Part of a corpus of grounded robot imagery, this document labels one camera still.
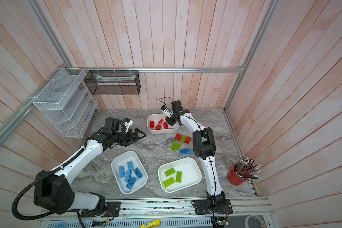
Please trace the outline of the white bin front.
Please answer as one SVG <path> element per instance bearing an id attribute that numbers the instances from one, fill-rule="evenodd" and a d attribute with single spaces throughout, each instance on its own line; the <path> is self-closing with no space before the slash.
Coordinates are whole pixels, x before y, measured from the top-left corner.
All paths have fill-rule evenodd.
<path id="1" fill-rule="evenodd" d="M 196 161 L 186 157 L 161 165 L 158 178 L 163 191 L 173 193 L 198 184 L 202 174 Z"/>

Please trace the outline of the red cup with pencils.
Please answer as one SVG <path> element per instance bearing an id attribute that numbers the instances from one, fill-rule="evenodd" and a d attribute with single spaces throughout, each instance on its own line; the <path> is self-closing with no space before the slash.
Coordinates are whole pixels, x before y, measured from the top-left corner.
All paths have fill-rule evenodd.
<path id="1" fill-rule="evenodd" d="M 259 179 L 260 168 L 261 165 L 256 164 L 254 159 L 241 156 L 231 167 L 227 179 L 232 185 L 239 186 L 246 181 Z"/>

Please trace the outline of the white bin with red legos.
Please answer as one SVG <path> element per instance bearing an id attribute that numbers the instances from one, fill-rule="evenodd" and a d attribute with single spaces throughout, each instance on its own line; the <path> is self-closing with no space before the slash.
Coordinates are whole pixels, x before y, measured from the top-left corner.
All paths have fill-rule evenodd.
<path id="1" fill-rule="evenodd" d="M 165 118 L 166 118 L 166 115 L 161 113 L 161 114 L 152 114 L 152 115 L 149 115 L 148 118 L 147 118 L 147 128 L 148 130 L 152 133 L 152 134 L 168 134 L 168 133 L 175 133 L 178 131 L 179 129 L 179 124 L 176 123 L 174 126 L 170 126 L 169 124 L 169 129 L 164 129 L 163 127 L 163 123 L 166 122 L 165 121 Z M 161 130 L 156 130 L 156 126 L 159 124 L 158 122 L 163 119 L 163 123 L 160 124 L 162 127 L 161 127 Z M 154 125 L 155 125 L 155 128 L 154 129 L 151 129 L 150 128 L 150 121 L 154 121 Z"/>

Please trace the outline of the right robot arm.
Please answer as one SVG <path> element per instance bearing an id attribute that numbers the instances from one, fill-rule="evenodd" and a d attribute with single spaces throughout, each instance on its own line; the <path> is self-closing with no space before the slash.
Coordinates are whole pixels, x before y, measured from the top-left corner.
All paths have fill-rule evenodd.
<path id="1" fill-rule="evenodd" d="M 216 171 L 216 144 L 213 130 L 210 127 L 204 127 L 193 117 L 189 110 L 183 109 L 181 101 L 173 101 L 171 105 L 171 109 L 166 105 L 161 107 L 162 112 L 166 114 L 165 120 L 171 126 L 176 123 L 184 125 L 192 133 L 193 151 L 202 164 L 206 179 L 207 198 L 192 202 L 196 214 L 232 214 L 231 202 L 226 199 Z"/>

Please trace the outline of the white bin left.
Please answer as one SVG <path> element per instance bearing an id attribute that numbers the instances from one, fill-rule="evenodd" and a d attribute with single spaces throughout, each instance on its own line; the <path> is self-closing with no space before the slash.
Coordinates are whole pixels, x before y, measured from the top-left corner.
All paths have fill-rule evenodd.
<path id="1" fill-rule="evenodd" d="M 139 157 L 133 151 L 125 152 L 116 157 L 112 161 L 111 167 L 123 194 L 135 193 L 144 187 L 148 181 L 148 174 Z"/>

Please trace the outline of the black mesh basket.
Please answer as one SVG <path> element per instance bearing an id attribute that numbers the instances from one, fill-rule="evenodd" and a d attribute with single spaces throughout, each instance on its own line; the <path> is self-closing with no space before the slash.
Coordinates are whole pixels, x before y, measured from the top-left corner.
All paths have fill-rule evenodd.
<path id="1" fill-rule="evenodd" d="M 137 96 L 141 89 L 136 70 L 90 70 L 84 81 L 95 96 Z"/>

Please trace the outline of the blue lego small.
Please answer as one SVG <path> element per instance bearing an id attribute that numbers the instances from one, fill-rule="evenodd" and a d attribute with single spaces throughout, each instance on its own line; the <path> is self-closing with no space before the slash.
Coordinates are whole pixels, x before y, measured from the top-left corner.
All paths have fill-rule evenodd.
<path id="1" fill-rule="evenodd" d="M 127 166 L 128 166 L 128 170 L 130 170 L 130 171 L 133 171 L 133 170 L 134 170 L 134 165 L 133 165 L 133 162 L 132 162 L 132 161 L 129 161 L 129 162 L 127 163 Z"/>

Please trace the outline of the yellow marker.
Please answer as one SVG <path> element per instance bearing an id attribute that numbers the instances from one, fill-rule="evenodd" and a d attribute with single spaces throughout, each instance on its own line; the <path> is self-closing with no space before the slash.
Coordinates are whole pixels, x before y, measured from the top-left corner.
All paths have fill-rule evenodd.
<path id="1" fill-rule="evenodd" d="M 150 221 L 147 223 L 144 223 L 140 226 L 140 228 L 153 228 L 153 227 L 157 227 L 161 224 L 159 219 L 156 219 L 154 221 Z"/>

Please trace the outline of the white tape roll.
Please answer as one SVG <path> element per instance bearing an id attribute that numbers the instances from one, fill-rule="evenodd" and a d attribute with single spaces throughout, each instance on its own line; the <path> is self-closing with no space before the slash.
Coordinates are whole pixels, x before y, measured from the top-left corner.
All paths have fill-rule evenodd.
<path id="1" fill-rule="evenodd" d="M 245 228 L 266 228 L 265 222 L 259 216 L 249 215 L 244 220 Z"/>

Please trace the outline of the large blue lego underside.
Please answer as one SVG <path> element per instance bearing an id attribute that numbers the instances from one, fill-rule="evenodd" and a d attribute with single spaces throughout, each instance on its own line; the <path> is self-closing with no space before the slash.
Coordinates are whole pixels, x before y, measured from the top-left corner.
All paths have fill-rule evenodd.
<path id="1" fill-rule="evenodd" d="M 184 155 L 184 154 L 189 154 L 189 149 L 185 148 L 185 149 L 180 149 L 180 154 Z"/>

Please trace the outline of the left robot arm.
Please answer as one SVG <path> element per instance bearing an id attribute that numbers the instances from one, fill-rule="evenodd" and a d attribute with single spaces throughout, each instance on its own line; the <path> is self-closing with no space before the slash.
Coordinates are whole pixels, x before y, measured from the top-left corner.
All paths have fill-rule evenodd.
<path id="1" fill-rule="evenodd" d="M 130 119 L 108 117 L 104 127 L 93 133 L 84 145 L 65 162 L 36 176 L 34 204 L 52 213 L 87 210 L 96 217 L 106 213 L 105 198 L 96 193 L 75 193 L 71 183 L 98 155 L 114 146 L 129 146 L 145 138 L 146 133 L 130 129 Z"/>

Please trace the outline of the long red lego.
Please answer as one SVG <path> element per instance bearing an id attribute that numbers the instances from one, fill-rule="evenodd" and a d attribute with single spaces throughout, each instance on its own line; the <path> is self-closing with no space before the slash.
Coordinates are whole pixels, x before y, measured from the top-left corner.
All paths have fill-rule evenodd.
<path id="1" fill-rule="evenodd" d="M 164 129 L 169 129 L 169 125 L 166 122 L 163 123 L 163 127 Z"/>

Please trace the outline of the red lego sideways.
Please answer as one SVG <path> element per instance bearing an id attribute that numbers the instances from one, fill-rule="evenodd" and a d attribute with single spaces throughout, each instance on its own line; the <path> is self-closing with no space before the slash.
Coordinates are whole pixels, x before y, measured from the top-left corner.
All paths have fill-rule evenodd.
<path id="1" fill-rule="evenodd" d="M 186 143 L 186 144 L 189 144 L 189 143 L 190 143 L 190 141 L 191 141 L 191 138 L 190 138 L 190 137 L 186 137 L 186 139 L 185 139 L 185 143 Z"/>

